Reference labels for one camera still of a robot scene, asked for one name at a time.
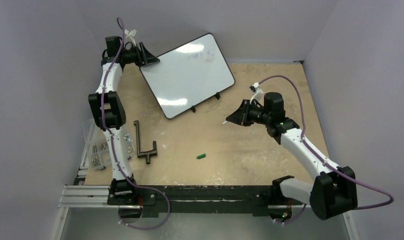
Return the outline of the white whiteboard black frame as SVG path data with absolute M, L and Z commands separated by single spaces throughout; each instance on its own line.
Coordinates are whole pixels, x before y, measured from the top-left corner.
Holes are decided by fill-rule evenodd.
M 140 67 L 156 102 L 167 119 L 196 110 L 200 103 L 232 87 L 236 79 L 211 33 L 186 42 L 157 57 L 158 63 Z

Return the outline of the green marker cap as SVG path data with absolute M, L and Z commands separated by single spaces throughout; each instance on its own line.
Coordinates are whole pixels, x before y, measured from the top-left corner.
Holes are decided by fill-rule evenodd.
M 198 155 L 196 158 L 197 158 L 198 160 L 200 160 L 200 159 L 203 159 L 203 158 L 205 158 L 205 157 L 206 157 L 206 154 L 203 153 L 203 154 Z

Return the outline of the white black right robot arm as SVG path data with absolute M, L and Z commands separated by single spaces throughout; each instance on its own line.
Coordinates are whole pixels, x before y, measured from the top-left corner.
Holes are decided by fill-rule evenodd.
M 279 145 L 287 149 L 305 168 L 313 183 L 285 176 L 272 181 L 269 197 L 278 204 L 288 199 L 309 205 L 320 220 L 327 220 L 358 207 L 355 172 L 348 166 L 340 167 L 303 136 L 302 129 L 286 116 L 284 100 L 278 92 L 268 92 L 264 104 L 244 99 L 226 121 L 244 127 L 252 124 L 265 126 Z

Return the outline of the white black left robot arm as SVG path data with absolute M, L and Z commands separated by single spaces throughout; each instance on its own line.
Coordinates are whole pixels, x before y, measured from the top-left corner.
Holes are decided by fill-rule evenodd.
M 137 186 L 129 165 L 129 153 L 125 136 L 126 111 L 117 92 L 119 81 L 128 64 L 138 67 L 157 64 L 160 59 L 151 54 L 144 44 L 132 44 L 126 48 L 124 38 L 109 36 L 102 53 L 102 77 L 95 93 L 88 102 L 95 124 L 103 131 L 108 144 L 112 164 L 112 181 L 108 188 L 108 205 L 140 205 L 144 190 Z

